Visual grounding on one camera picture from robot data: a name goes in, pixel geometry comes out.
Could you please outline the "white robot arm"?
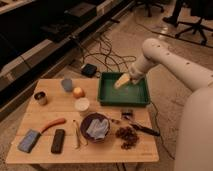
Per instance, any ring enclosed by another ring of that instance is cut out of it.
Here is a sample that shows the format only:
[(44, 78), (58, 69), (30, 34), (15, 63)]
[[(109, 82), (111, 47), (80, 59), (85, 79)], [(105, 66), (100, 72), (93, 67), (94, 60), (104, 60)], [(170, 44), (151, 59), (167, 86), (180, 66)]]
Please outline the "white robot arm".
[(213, 70), (172, 53), (159, 39), (148, 38), (142, 55), (114, 86), (137, 84), (157, 64), (192, 91), (180, 119), (173, 171), (213, 171)]

